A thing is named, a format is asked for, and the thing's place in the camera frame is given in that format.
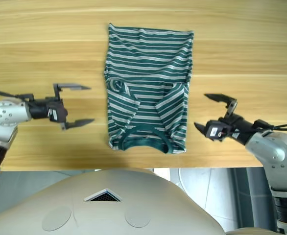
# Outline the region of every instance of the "floor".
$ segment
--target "floor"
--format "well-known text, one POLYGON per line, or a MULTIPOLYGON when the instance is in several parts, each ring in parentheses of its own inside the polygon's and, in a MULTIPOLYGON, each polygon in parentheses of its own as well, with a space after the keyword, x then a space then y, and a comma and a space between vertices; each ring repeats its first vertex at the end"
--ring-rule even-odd
MULTIPOLYGON (((0 212, 70 176, 87 171, 2 172, 0 212)), ((230 173, 225 168, 162 168, 155 173, 171 180, 220 223, 225 231, 238 227, 230 173)))

